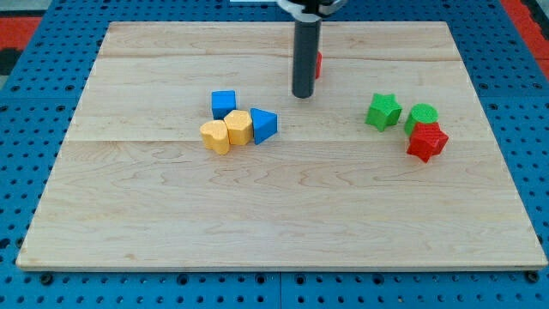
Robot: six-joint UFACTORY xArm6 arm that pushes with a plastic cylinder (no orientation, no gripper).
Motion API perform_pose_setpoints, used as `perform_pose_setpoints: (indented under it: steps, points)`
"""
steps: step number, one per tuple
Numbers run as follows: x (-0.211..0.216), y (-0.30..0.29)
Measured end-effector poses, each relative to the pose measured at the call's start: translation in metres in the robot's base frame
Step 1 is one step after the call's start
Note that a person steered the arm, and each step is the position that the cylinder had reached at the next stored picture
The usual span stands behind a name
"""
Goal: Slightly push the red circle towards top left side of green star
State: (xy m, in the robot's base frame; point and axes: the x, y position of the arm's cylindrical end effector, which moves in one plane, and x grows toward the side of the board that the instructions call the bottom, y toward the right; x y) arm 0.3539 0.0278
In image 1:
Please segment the grey white tool mount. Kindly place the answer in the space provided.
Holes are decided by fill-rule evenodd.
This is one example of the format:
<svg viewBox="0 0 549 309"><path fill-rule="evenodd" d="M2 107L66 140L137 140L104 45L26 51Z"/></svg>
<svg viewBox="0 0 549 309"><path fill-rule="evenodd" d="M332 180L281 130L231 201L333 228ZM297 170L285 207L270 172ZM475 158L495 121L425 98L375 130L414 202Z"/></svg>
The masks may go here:
<svg viewBox="0 0 549 309"><path fill-rule="evenodd" d="M296 21L316 22L335 14L347 0L277 0L276 4Z"/></svg>

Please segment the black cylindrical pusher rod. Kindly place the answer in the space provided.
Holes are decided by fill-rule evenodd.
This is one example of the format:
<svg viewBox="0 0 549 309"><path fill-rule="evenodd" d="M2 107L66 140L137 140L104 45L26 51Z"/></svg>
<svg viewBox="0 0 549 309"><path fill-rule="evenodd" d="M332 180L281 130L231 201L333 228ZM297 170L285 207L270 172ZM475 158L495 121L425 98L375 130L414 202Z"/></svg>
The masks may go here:
<svg viewBox="0 0 549 309"><path fill-rule="evenodd" d="M314 93L321 25L320 20L294 23L292 92L300 99Z"/></svg>

